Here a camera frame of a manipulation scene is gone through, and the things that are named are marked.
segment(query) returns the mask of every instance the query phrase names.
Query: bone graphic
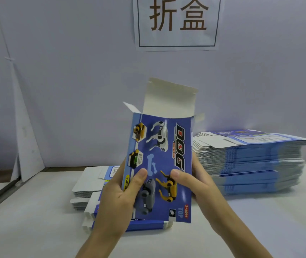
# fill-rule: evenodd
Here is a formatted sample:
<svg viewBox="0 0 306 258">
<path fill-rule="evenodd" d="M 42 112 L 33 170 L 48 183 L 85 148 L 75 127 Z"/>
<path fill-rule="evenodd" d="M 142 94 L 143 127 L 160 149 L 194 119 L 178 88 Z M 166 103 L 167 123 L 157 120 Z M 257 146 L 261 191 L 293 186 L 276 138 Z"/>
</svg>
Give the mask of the bone graphic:
<svg viewBox="0 0 306 258">
<path fill-rule="evenodd" d="M 157 171 L 156 168 L 155 168 L 155 163 L 152 163 L 152 166 L 153 166 L 153 168 L 154 168 L 154 173 L 156 174 L 158 171 Z"/>
<path fill-rule="evenodd" d="M 154 158 L 153 154 L 149 154 L 147 156 L 147 159 L 148 159 L 148 167 L 147 167 L 148 176 L 152 176 L 153 175 L 153 172 L 151 171 L 151 169 L 152 169 L 152 159 L 153 158 Z"/>
</svg>

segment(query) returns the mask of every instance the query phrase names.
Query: chinese character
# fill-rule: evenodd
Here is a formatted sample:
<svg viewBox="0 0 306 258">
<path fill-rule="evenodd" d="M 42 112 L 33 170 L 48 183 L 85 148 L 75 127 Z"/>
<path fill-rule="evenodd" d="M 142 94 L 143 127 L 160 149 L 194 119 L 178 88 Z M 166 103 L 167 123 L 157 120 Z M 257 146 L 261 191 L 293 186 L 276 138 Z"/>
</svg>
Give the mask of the chinese character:
<svg viewBox="0 0 306 258">
<path fill-rule="evenodd" d="M 161 30 L 164 26 L 164 21 L 165 21 L 165 13 L 170 13 L 170 21 L 169 21 L 169 31 L 172 31 L 172 13 L 177 12 L 177 10 L 170 10 L 170 9 L 165 9 L 165 3 L 169 2 L 175 2 L 176 0 L 163 0 L 163 17 L 161 19 L 161 24 L 158 30 Z M 150 19 L 154 18 L 154 27 L 152 27 L 152 30 L 156 30 L 156 21 L 160 13 L 157 13 L 157 10 L 160 9 L 160 5 L 156 4 L 156 0 L 154 0 L 154 6 L 150 6 L 150 9 L 154 9 L 154 15 L 150 16 Z"/>
<path fill-rule="evenodd" d="M 194 2 L 196 2 L 199 6 L 191 6 Z M 186 11 L 186 18 L 203 18 L 203 11 L 194 11 L 191 9 L 200 9 L 202 7 L 204 10 L 208 10 L 209 7 L 204 6 L 198 0 L 192 0 L 190 3 L 181 8 L 184 11 L 186 8 L 190 7 L 190 10 Z M 206 30 L 207 27 L 204 27 L 204 20 L 184 20 L 183 28 L 180 30 Z"/>
</svg>

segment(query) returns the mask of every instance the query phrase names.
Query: hand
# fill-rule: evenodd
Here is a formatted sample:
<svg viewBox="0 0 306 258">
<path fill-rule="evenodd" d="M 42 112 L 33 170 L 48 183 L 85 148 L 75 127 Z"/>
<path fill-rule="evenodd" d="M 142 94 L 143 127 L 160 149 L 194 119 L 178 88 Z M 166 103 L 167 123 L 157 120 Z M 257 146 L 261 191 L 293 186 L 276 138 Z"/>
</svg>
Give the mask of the hand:
<svg viewBox="0 0 306 258">
<path fill-rule="evenodd" d="M 125 192 L 121 189 L 125 160 L 114 177 L 104 186 L 94 230 L 104 236 L 119 239 L 127 230 L 133 214 L 135 198 L 147 178 L 147 170 L 140 169 L 130 180 Z"/>
<path fill-rule="evenodd" d="M 212 228 L 219 233 L 220 224 L 233 211 L 194 152 L 192 168 L 194 176 L 178 169 L 173 169 L 171 177 L 177 183 L 189 187 L 194 192 L 203 215 L 207 218 Z"/>
</svg>

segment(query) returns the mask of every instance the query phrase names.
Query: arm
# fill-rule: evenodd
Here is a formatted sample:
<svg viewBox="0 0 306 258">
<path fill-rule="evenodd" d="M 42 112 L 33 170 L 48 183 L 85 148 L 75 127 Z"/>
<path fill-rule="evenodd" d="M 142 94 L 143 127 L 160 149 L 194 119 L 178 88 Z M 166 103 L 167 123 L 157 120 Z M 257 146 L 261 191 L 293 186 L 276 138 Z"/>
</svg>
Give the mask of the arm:
<svg viewBox="0 0 306 258">
<path fill-rule="evenodd" d="M 107 258 L 127 230 L 133 215 L 135 198 L 146 180 L 147 170 L 140 169 L 123 192 L 121 184 L 124 169 L 125 161 L 104 186 L 94 229 L 76 258 Z"/>
<path fill-rule="evenodd" d="M 235 258 L 272 258 L 229 206 L 195 154 L 193 154 L 193 172 L 195 177 L 173 169 L 171 177 L 194 192 L 203 215 L 228 245 Z"/>
</svg>

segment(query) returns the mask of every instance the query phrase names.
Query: black border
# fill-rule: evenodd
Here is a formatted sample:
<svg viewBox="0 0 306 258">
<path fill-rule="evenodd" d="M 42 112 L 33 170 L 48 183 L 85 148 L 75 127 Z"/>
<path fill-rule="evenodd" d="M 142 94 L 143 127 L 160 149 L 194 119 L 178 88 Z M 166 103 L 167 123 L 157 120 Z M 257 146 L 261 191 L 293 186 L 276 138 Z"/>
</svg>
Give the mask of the black border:
<svg viewBox="0 0 306 258">
<path fill-rule="evenodd" d="M 215 46 L 216 46 L 217 30 L 218 30 L 218 27 L 219 27 L 220 7 L 221 7 L 221 0 L 220 0 L 220 3 L 219 3 L 218 21 L 217 21 L 217 24 L 216 24 L 216 33 L 215 33 L 215 41 L 214 41 L 214 45 L 186 45 L 186 46 L 141 46 L 141 44 L 140 44 L 139 0 L 137 0 L 137 8 L 138 8 L 138 31 L 139 31 L 139 47 L 142 47 L 142 48 L 150 48 L 150 47 L 215 47 Z"/>
</svg>

